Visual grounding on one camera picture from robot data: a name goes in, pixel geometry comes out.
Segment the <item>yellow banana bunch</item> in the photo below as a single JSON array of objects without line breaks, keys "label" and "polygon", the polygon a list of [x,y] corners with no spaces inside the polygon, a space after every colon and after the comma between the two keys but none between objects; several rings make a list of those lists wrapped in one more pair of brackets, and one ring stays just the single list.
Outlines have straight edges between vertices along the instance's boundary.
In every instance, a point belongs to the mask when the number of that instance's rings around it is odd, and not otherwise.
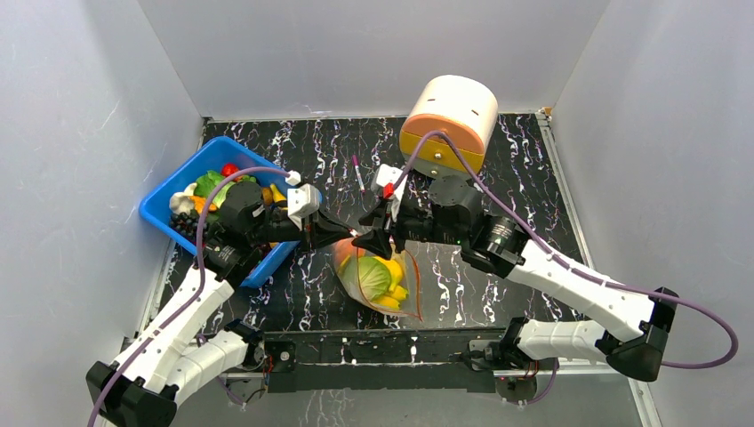
[{"label": "yellow banana bunch", "polygon": [[405,278],[405,264],[397,260],[385,260],[381,257],[375,257],[389,273],[389,283],[387,286],[377,288],[378,294],[370,299],[370,302],[391,310],[399,310],[401,303],[407,299],[409,294],[407,288],[402,284]]}]

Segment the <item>pink marker pen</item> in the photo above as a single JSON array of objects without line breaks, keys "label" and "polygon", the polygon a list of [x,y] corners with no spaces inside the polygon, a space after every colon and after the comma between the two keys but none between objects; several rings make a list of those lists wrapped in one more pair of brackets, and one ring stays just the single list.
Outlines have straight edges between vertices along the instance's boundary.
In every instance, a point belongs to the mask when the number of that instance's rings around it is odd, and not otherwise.
[{"label": "pink marker pen", "polygon": [[357,158],[356,155],[352,155],[351,160],[352,160],[352,164],[354,166],[354,171],[355,171],[355,176],[357,178],[357,184],[358,184],[358,187],[359,187],[359,191],[362,194],[365,194],[365,191],[366,191],[365,182],[363,180],[363,175],[361,174],[360,164],[358,162],[358,158]]}]

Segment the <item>round pastel drawer cabinet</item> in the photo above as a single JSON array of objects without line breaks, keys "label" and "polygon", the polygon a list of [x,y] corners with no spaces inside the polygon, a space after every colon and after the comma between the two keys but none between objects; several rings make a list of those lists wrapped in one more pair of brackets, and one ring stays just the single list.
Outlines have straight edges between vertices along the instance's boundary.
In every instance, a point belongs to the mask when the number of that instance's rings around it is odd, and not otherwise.
[{"label": "round pastel drawer cabinet", "polygon": [[421,137],[440,131],[479,173],[498,122],[499,106],[485,85],[461,76],[444,75],[430,80],[401,126],[398,146],[410,158]]}]

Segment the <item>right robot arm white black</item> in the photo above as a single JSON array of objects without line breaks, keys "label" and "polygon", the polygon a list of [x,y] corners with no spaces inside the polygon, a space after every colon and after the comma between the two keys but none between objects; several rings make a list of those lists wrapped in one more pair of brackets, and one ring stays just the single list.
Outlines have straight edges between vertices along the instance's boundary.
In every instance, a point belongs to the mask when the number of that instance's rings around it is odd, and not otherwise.
[{"label": "right robot arm white black", "polygon": [[542,359],[585,359],[638,381],[657,379],[676,311],[672,292],[651,298],[589,281],[593,270],[566,266],[510,216],[488,213],[481,192],[458,176],[432,182],[428,208],[405,199],[396,178],[377,178],[372,189],[378,202],[360,219],[369,231],[355,246],[390,256],[403,251],[406,241],[457,245],[469,266],[587,316],[581,322],[514,318],[493,352],[496,358],[513,368]]}]

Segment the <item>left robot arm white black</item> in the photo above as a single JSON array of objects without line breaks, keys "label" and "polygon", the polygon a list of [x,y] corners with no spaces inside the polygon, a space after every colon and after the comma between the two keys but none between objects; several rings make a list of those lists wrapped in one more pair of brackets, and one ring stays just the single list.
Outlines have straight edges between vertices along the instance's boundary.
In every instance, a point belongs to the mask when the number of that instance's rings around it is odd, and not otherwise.
[{"label": "left robot arm white black", "polygon": [[240,320],[197,348],[190,345],[253,270],[253,246],[298,242],[318,249],[351,237],[351,228],[321,207],[320,198],[315,187],[302,184],[287,191],[285,208],[272,210],[259,185],[231,186],[203,235],[198,265],[178,292],[112,362],[97,362],[87,372],[93,403],[88,423],[103,418],[115,426],[168,426],[191,394],[226,370],[260,367],[263,334]]}]

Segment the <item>peach fruit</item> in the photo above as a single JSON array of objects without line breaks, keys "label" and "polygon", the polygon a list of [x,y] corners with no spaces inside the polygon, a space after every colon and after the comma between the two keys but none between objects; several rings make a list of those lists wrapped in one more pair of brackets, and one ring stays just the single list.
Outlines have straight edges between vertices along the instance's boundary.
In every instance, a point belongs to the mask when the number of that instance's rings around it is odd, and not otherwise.
[{"label": "peach fruit", "polygon": [[333,266],[337,270],[353,254],[352,240],[353,238],[343,239],[333,245]]}]

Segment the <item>green leafy vegetable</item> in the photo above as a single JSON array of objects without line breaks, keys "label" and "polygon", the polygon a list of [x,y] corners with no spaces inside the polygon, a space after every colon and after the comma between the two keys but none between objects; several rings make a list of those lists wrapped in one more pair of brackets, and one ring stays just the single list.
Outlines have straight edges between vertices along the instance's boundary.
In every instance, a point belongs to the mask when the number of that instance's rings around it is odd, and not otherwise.
[{"label": "green leafy vegetable", "polygon": [[[217,187],[218,184],[221,183],[224,179],[225,176],[223,176],[221,173],[214,170],[208,171],[207,173],[201,175],[196,179],[196,187],[194,188],[193,195],[195,197],[207,198],[212,190]],[[226,199],[229,189],[235,184],[236,183],[234,181],[230,181],[225,186],[223,186],[213,199],[212,204],[220,208]]]}]

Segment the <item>orange carrot piece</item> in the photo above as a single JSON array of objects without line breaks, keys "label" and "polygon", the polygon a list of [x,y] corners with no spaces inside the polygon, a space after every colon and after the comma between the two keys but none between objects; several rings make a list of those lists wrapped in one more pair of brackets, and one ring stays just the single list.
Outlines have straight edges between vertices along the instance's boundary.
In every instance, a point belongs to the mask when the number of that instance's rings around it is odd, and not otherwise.
[{"label": "orange carrot piece", "polygon": [[[198,213],[202,213],[205,209],[205,206],[207,205],[207,200],[205,197],[198,197],[198,196],[189,196],[189,200],[193,204],[193,209]],[[209,213],[214,213],[218,210],[218,207],[214,203],[210,203],[208,207]]]}]

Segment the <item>red bell pepper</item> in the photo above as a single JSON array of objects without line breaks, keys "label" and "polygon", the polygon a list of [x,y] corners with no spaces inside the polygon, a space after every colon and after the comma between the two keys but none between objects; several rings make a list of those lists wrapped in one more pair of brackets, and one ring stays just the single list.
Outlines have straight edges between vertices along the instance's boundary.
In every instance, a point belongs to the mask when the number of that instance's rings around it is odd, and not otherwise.
[{"label": "red bell pepper", "polygon": [[234,173],[237,173],[238,171],[239,171],[239,167],[238,166],[236,166],[234,164],[231,164],[231,163],[228,163],[228,164],[225,164],[221,168],[221,175],[224,176],[224,177],[228,177],[230,175],[233,175]]}]

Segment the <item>blue plastic bin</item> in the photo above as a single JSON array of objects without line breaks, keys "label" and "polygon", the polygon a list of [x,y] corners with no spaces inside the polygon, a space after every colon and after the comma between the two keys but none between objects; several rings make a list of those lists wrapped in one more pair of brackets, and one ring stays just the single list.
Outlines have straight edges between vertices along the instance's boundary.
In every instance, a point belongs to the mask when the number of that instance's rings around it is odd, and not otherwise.
[{"label": "blue plastic bin", "polygon": [[[142,199],[139,207],[141,218],[162,231],[189,254],[195,255],[195,242],[184,238],[169,226],[169,217],[172,213],[169,209],[169,199],[173,194],[187,188],[200,175],[210,170],[219,172],[226,164],[233,164],[241,169],[249,167],[277,168],[264,157],[257,155],[231,138],[215,137],[189,157],[164,181],[157,184]],[[296,242],[278,244],[260,261],[241,285],[250,288],[260,288],[265,285],[297,246]]]}]

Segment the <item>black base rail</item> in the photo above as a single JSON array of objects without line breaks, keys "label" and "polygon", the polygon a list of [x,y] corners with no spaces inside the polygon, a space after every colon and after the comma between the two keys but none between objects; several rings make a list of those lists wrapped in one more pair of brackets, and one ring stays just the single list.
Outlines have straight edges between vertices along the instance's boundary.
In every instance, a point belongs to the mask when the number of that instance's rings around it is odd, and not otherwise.
[{"label": "black base rail", "polygon": [[529,399],[555,363],[526,362],[502,350],[503,328],[267,332],[265,362],[232,368],[235,385],[270,393],[326,389],[465,390]]}]

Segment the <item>dark purple grapes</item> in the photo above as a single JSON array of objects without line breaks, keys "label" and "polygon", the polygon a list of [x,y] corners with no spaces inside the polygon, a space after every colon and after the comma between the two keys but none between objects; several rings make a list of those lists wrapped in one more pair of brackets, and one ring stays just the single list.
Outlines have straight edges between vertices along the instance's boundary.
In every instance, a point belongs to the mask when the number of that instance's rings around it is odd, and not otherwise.
[{"label": "dark purple grapes", "polygon": [[200,231],[201,235],[205,237],[206,231],[209,227],[208,223],[199,226],[198,220],[199,213],[192,210],[189,213],[172,213],[168,224],[170,228],[176,231],[181,237],[195,242],[198,231]]}]

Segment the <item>white garlic bulb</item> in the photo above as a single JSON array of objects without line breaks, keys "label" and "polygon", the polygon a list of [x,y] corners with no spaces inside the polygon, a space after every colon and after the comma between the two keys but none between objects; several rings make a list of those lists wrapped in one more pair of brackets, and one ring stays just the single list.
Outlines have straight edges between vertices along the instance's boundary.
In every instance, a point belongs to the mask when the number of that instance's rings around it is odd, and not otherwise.
[{"label": "white garlic bulb", "polygon": [[197,183],[189,184],[184,190],[172,194],[169,200],[169,209],[172,214],[189,214],[195,209],[193,200]]}]

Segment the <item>green cabbage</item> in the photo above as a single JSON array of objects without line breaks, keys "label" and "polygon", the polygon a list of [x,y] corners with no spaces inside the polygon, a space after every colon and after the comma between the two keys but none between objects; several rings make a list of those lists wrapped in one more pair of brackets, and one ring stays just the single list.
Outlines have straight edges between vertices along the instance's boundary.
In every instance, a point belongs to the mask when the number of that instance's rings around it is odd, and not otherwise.
[{"label": "green cabbage", "polygon": [[375,256],[350,257],[342,266],[339,278],[353,298],[366,302],[379,293],[378,287],[389,283],[388,271]]}]

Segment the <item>clear zip top bag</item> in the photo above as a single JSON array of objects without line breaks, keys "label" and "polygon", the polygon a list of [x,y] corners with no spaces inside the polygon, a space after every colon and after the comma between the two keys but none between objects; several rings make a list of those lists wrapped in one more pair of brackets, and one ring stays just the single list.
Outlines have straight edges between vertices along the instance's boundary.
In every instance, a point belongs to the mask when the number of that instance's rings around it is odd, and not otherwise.
[{"label": "clear zip top bag", "polygon": [[410,252],[385,259],[353,246],[351,238],[335,243],[332,252],[336,277],[350,298],[387,316],[422,320],[421,275]]}]

